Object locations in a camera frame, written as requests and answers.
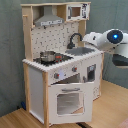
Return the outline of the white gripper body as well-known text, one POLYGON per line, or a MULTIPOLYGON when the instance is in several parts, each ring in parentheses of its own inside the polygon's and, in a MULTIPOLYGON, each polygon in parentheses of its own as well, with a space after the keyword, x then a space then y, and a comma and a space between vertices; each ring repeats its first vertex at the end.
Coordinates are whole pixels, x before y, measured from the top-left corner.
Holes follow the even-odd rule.
POLYGON ((100 48, 99 38, 101 37, 101 33, 91 32, 86 34, 83 37, 83 42, 88 43, 96 47, 97 49, 100 48))

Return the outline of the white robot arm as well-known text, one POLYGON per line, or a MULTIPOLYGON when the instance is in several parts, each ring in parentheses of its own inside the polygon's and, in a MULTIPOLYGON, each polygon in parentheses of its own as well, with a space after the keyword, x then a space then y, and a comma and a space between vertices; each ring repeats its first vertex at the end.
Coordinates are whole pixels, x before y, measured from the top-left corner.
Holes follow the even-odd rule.
POLYGON ((91 32, 83 37, 98 50, 113 55, 112 62, 119 68, 128 68, 128 32, 110 29, 104 33, 91 32))

